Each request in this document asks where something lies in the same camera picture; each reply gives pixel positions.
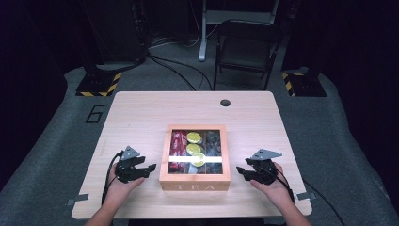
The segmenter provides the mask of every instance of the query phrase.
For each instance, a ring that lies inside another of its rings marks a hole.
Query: dark background
[[[201,3],[193,0],[193,4],[200,19]],[[350,130],[397,211],[398,4],[394,0],[302,0],[282,66],[283,70],[315,68],[336,85]],[[189,2],[179,6],[187,7]],[[149,19],[156,24],[154,18],[174,8],[154,9]],[[63,75],[82,66],[79,53],[86,51],[98,64],[104,59],[79,1],[8,0],[1,1],[0,10],[3,187],[62,102],[67,89]],[[191,33],[192,19],[185,19],[190,9],[179,10],[182,20],[188,20],[185,31]]]

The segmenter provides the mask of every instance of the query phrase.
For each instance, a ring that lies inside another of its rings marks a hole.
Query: gray carpet
[[[185,47],[168,44],[150,49],[157,57],[178,60],[204,72],[212,82],[215,42],[208,42],[205,62],[198,62],[199,44]],[[268,90],[279,106],[288,138],[303,178],[317,188],[335,207],[346,225],[399,225],[399,218],[384,192],[377,173],[348,131],[345,113],[334,85],[323,75],[320,81],[326,98],[290,97],[279,68],[284,47],[279,51]],[[193,84],[200,86],[200,73],[171,64]],[[107,65],[117,68],[122,65]],[[114,95],[77,97],[75,89],[84,76],[83,69],[65,74],[69,88],[65,99],[40,139],[0,194],[0,225],[83,225],[72,218],[68,200],[79,194],[97,139]],[[200,90],[209,90],[204,80]],[[218,90],[243,90],[218,84]],[[147,59],[142,65],[122,74],[116,91],[189,90],[175,73]],[[95,105],[103,111],[99,123],[85,123]],[[309,192],[314,191],[306,186]],[[341,225],[334,212],[317,193],[311,201],[308,219],[313,225]],[[265,222],[281,222],[266,218]],[[115,225],[126,225],[115,220]]]

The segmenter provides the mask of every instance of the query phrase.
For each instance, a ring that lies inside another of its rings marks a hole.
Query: wooden tabletop
[[[229,106],[221,105],[229,100]],[[228,191],[163,191],[159,184],[165,135],[169,124],[226,125],[231,184]],[[144,168],[157,164],[136,188],[115,218],[249,218],[280,216],[263,193],[256,190],[236,167],[246,164],[259,149],[282,153],[273,161],[282,165],[294,193],[305,192],[293,150],[276,101],[268,91],[124,91],[118,92],[91,159],[74,218],[91,218],[100,208],[109,163],[128,145],[146,156]],[[304,215],[309,201],[295,201]]]

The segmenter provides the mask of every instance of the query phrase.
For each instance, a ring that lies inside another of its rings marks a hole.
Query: person
[[[282,175],[282,167],[278,163],[274,163],[276,169],[279,171],[278,177],[285,181]],[[129,196],[130,192],[144,182],[144,178],[139,178],[127,184],[114,180],[116,164],[113,165],[110,176],[108,193],[105,197],[102,207],[88,220],[86,226],[109,226],[118,209],[123,205],[124,201]],[[269,186],[261,184],[255,180],[251,180],[250,184],[256,189],[260,190],[267,199],[270,200],[281,212],[285,219],[286,225],[300,225],[307,226],[311,223],[302,215],[299,209],[294,205],[287,188],[278,180],[274,181]]]

